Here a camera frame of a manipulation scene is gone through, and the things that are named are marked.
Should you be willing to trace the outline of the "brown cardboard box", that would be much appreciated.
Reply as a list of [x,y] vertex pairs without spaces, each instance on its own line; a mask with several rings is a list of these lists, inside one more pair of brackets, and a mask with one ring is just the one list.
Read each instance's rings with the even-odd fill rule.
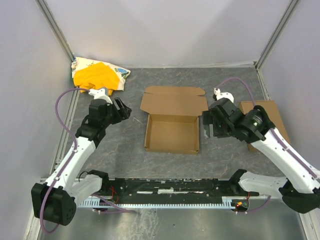
[[149,86],[140,109],[148,113],[147,152],[196,155],[200,150],[199,117],[208,110],[205,90],[192,86]]

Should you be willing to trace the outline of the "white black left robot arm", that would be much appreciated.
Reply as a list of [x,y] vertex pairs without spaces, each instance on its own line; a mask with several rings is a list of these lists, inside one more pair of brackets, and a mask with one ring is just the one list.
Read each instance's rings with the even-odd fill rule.
[[91,101],[88,115],[58,168],[44,183],[36,183],[31,189],[34,215],[41,225],[48,221],[67,226],[83,201],[107,188],[108,174],[97,170],[88,172],[80,182],[75,181],[84,163],[105,137],[106,128],[127,120],[131,112],[132,109],[118,97],[111,102],[105,99]]

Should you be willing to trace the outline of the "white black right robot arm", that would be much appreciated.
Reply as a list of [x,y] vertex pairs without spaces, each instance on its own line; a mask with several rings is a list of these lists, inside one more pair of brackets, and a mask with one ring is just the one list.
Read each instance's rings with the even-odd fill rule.
[[225,181],[229,190],[281,199],[300,214],[319,208],[319,170],[291,147],[261,105],[243,113],[230,99],[223,97],[202,112],[202,122],[207,136],[233,137],[252,145],[284,175],[271,177],[239,169]]

